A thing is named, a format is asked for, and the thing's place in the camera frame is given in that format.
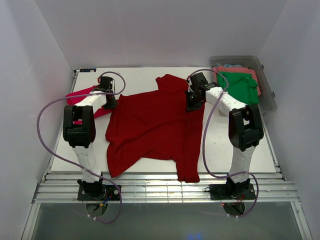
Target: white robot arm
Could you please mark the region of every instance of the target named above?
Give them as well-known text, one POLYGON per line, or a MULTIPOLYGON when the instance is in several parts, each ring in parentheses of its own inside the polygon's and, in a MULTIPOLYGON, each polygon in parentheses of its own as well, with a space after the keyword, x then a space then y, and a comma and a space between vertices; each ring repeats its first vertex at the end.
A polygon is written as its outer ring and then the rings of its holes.
MULTIPOLYGON (((99 85, 91 92, 93 95, 87 96, 75 105, 64 107, 63 138, 74 150, 79 164, 101 176, 93 144, 96 137, 94 114, 102 107, 113 109, 116 107, 117 101, 114 95, 98 94, 113 93, 113 78, 101 76, 99 80, 99 85)), ((92 198, 99 198, 104 194, 102 180, 84 169, 82 170, 82 180, 79 179, 77 182, 83 191, 92 198)))
MULTIPOLYGON (((200 108, 204 102, 216 104, 223 89, 215 82, 208 83, 203 73, 190 77, 191 89, 186 92, 187 111, 200 108)), ((261 116, 256 104, 246 105, 224 93, 217 108, 229 118, 228 136, 233 145, 233 156, 229 175, 239 172, 249 172, 252 155, 264 137, 261 116)), ((248 174, 237 174, 227 177, 227 187, 215 186, 220 197, 238 196, 248 191, 250 184, 248 174)))

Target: green cloth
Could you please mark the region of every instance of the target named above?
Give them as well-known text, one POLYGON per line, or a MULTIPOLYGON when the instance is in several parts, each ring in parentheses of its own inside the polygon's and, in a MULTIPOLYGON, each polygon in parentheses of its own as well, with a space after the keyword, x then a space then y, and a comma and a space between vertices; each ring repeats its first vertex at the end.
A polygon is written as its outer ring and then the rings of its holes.
MULTIPOLYGON (((227 92, 237 99, 238 101, 245 103, 247 105, 250 104, 258 104, 258 91, 257 82, 252 78, 250 73, 240 73, 240 72, 225 72, 220 71, 223 76, 228 80, 229 87, 227 88, 227 92)), ((217 76, 217 82, 220 87, 225 88, 227 83, 219 74, 217 76)))

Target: white wall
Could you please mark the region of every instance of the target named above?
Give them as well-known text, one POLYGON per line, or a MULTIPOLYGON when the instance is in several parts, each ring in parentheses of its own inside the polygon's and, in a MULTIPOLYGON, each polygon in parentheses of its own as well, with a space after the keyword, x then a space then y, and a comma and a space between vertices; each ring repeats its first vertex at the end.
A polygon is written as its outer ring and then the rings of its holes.
MULTIPOLYGON (((37 138, 37 114, 68 92, 72 73, 35 1, 0 1, 0 239, 21 238, 50 158, 37 138)), ((42 118, 52 148, 63 105, 42 118)))
POLYGON ((72 69, 256 56, 287 0, 35 0, 72 69))
POLYGON ((265 122, 293 180, 313 239, 320 239, 320 2, 289 0, 258 55, 277 110, 265 122))

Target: white work surface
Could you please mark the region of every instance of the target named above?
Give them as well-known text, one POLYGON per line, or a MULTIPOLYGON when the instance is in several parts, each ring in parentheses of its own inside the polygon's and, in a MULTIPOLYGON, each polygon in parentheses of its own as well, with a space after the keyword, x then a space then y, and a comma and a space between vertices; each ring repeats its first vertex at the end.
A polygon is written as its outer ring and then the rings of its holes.
MULTIPOLYGON (((132 68, 97 68, 96 72, 80 72, 78 74, 74 92, 92 87, 96 85, 98 76, 106 71, 114 71, 121 74, 126 81, 126 88, 123 95, 129 96, 144 92, 150 92, 158 89, 156 78, 163 77, 165 74, 174 75, 186 79, 193 71, 200 69, 199 67, 132 67, 132 68)), ((210 72, 203 72, 208 81, 211 80, 210 72)), ((119 77, 109 74, 115 79, 116 89, 118 92, 123 83, 119 77)), ((212 109, 212 105, 205 104, 205 112, 203 117, 203 129, 206 124, 208 115, 212 109)), ((97 164, 102 172, 108 172, 107 165, 107 148, 109 142, 106 141, 105 133, 109 124, 111 114, 107 114, 95 119, 96 137, 94 141, 94 152, 97 164)), ((230 170, 233 146, 228 137, 228 118, 220 116, 216 110, 213 114, 208 132, 206 135, 205 153, 207 165, 212 172, 227 173, 230 170)), ((78 163, 78 159, 73 149, 63 139, 60 134, 56 153, 69 160, 78 163)), ((79 172, 80 168, 64 162, 59 158, 53 159, 52 172, 79 172)), ((158 160, 150 158, 141 158, 133 166, 125 171, 126 173, 176 173, 176 163, 173 160, 158 160)), ((198 172, 206 173, 203 163, 202 151, 200 151, 198 160, 198 172)), ((250 172, 253 173, 275 173, 272 153, 270 151, 266 135, 256 147, 250 165, 250 172)))

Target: clear plastic container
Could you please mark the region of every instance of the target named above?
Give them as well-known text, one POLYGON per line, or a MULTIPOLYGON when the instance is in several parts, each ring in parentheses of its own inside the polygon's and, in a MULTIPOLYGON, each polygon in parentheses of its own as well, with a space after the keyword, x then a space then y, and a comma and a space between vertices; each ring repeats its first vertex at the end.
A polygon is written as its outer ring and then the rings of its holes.
POLYGON ((270 90, 267 82, 263 67, 260 61, 255 56, 212 56, 209 59, 211 67, 214 67, 217 63, 221 65, 241 65, 244 68, 249 68, 255 71, 261 95, 259 96, 259 109, 264 115, 269 112, 273 112, 277 109, 277 105, 274 99, 274 93, 270 90))

